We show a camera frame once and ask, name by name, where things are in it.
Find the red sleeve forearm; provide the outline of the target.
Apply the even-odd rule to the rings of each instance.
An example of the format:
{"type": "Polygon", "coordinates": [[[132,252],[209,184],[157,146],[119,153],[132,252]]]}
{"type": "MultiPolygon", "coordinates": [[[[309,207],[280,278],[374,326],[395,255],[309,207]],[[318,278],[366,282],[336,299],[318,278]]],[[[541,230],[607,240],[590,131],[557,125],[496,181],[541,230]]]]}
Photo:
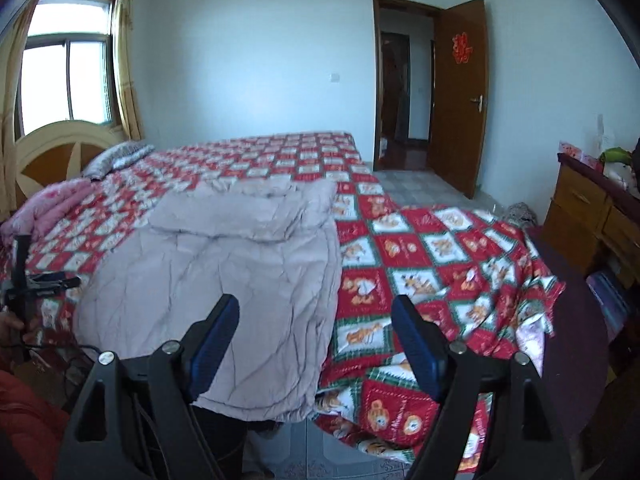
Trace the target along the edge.
{"type": "Polygon", "coordinates": [[[1,350],[1,478],[53,478],[70,415],[34,393],[1,350]]]}

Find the person's left hand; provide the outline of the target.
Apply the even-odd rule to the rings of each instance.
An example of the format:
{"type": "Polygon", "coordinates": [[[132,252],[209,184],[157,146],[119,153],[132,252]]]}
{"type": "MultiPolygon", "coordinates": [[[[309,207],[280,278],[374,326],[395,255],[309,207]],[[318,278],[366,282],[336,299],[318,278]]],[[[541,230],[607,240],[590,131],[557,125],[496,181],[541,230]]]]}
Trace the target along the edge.
{"type": "Polygon", "coordinates": [[[29,324],[25,325],[13,312],[2,310],[0,312],[2,358],[8,360],[12,356],[11,344],[16,344],[17,338],[20,338],[25,344],[35,342],[40,327],[41,316],[39,314],[36,314],[29,324]]]}

